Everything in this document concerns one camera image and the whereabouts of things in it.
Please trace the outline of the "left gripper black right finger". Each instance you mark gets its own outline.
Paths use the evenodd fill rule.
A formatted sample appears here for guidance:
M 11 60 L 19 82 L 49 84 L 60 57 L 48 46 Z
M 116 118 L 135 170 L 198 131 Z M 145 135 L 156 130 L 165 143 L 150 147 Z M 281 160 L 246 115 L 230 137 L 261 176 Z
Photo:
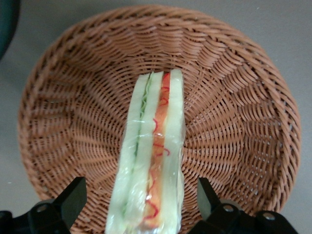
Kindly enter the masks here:
M 202 219 L 196 234 L 295 234 L 295 228 L 281 214 L 261 210 L 252 216 L 232 202 L 222 202 L 207 178 L 197 182 L 197 204 Z

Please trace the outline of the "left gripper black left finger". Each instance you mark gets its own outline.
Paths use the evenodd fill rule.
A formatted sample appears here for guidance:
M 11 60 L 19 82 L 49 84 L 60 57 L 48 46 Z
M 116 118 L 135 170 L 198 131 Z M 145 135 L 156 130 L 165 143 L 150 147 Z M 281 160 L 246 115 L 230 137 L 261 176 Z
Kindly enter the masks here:
M 69 234 L 87 202 L 86 179 L 76 177 L 57 198 L 37 203 L 28 212 L 13 217 L 0 212 L 2 234 Z

